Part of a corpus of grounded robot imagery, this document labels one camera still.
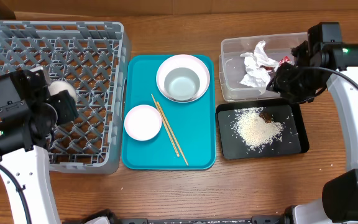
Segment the grey bowl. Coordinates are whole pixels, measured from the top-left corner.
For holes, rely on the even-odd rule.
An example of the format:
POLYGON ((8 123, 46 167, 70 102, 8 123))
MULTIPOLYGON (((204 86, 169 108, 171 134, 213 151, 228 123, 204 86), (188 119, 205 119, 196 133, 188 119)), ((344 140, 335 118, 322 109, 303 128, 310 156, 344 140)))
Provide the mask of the grey bowl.
POLYGON ((164 81, 165 96, 176 102, 191 101, 200 88, 200 79, 189 68, 176 68, 170 71, 164 81))

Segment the white rice pile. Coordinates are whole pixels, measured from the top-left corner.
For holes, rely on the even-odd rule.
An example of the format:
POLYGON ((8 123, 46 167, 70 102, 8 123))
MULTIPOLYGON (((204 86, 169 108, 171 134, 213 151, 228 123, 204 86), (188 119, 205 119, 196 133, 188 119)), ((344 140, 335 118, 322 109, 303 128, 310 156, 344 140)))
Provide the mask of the white rice pile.
POLYGON ((261 153, 274 140, 282 141, 284 125, 272 121, 265 123, 259 116, 264 107, 243 108, 234 110, 234 121, 231 121, 232 136, 240 140, 247 152, 261 153))

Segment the brown food scrap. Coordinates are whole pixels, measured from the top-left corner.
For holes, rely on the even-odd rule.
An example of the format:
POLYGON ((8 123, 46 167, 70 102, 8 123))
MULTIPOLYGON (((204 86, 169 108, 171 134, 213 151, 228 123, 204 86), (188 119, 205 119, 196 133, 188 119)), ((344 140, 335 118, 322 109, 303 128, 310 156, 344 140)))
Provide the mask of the brown food scrap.
POLYGON ((264 120, 265 123, 271 123, 273 121, 273 116, 267 112, 261 112, 259 116, 264 120))

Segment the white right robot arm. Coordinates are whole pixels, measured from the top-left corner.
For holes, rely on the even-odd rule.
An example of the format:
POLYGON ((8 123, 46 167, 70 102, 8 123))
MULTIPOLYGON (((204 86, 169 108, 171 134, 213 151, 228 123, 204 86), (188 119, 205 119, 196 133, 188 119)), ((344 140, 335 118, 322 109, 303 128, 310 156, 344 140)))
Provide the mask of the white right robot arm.
POLYGON ((346 171, 327 182, 321 198, 286 209, 282 223, 358 223, 358 44, 342 41, 338 22, 320 22, 292 49, 268 91, 291 103, 312 102, 328 90, 335 102, 346 147, 346 171))

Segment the cream white cup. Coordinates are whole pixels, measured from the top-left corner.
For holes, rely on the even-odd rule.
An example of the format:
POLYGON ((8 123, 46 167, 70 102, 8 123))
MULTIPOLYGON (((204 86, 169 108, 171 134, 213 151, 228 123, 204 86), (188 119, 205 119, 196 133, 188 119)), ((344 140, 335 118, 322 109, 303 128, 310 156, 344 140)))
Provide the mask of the cream white cup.
POLYGON ((72 85, 70 85, 68 82, 61 81, 61 80, 54 81, 48 87, 48 90, 51 96, 56 95, 61 91, 67 90, 69 95, 74 99, 75 103, 78 101, 78 96, 75 88, 72 85))

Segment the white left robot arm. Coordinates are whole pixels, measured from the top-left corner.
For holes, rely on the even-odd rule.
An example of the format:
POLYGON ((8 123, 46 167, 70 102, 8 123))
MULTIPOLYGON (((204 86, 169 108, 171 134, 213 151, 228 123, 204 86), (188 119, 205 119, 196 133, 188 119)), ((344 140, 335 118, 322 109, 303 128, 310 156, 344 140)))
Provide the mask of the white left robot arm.
POLYGON ((43 66, 0 76, 0 176, 14 223, 60 223, 48 137, 78 117, 76 90, 43 66))

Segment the white napkin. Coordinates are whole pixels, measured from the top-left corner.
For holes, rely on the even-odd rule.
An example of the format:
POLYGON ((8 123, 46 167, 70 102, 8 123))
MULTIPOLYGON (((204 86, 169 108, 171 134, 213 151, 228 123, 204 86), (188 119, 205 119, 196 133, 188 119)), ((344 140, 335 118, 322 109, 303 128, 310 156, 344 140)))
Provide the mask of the white napkin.
POLYGON ((241 57, 244 58, 246 74, 239 83, 248 87, 259 88, 261 93, 266 92, 266 87, 272 79, 270 73, 276 72, 279 66, 278 61, 268 57, 265 53, 265 45, 265 41, 261 40, 257 43, 253 52, 241 54, 241 57))

